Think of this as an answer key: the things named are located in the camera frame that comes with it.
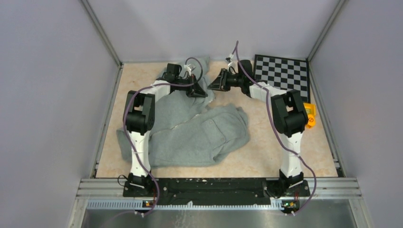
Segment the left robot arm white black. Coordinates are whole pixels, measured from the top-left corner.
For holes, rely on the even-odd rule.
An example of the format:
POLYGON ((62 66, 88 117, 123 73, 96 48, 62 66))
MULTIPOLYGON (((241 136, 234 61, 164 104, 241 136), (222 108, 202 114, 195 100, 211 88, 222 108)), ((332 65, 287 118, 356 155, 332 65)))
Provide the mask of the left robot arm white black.
POLYGON ((193 64, 167 64, 166 71, 149 86, 129 91, 123 116, 123 131, 132 153, 130 173, 124 184, 124 197, 150 197, 159 192, 151 174, 149 138, 155 123, 155 104, 174 91, 185 91, 188 97, 206 97, 199 85, 193 64))

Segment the grey zip-up jacket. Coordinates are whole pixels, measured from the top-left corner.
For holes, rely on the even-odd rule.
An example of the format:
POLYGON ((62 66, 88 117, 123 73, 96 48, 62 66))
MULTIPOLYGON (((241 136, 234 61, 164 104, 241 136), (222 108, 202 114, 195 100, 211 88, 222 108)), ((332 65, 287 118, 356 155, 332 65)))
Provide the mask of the grey zip-up jacket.
POLYGON ((156 101, 149 138, 152 168, 212 166, 249 142, 247 114, 233 104, 210 108, 215 95, 208 84, 203 75, 199 85, 207 97, 188 97, 182 88, 156 101))

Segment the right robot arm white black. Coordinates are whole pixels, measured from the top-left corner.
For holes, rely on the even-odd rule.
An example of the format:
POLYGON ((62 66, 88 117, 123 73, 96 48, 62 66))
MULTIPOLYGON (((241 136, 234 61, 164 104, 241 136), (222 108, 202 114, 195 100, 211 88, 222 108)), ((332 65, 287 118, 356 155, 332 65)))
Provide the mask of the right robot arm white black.
POLYGON ((306 165, 300 153, 308 115, 300 92, 277 89, 253 79, 249 60, 239 61, 237 72, 232 69, 231 66, 221 69, 208 89, 227 92, 239 87, 243 94, 266 104, 271 127, 283 150, 283 159, 278 181, 273 186, 267 186, 265 192, 277 199, 284 195, 291 196, 304 181, 302 166, 306 165))

